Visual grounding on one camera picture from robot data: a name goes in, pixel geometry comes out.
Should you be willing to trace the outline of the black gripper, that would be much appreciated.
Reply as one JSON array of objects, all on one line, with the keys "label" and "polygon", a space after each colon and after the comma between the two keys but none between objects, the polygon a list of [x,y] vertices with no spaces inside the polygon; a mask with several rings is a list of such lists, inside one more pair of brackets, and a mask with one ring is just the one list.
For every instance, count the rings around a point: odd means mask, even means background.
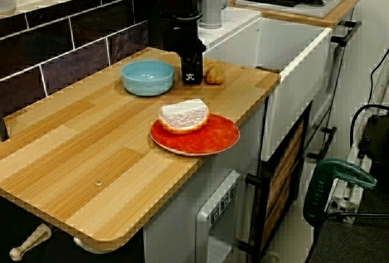
[{"label": "black gripper", "polygon": [[199,39],[198,18],[164,18],[160,23],[160,47],[181,57],[184,84],[201,84],[205,45]]}]

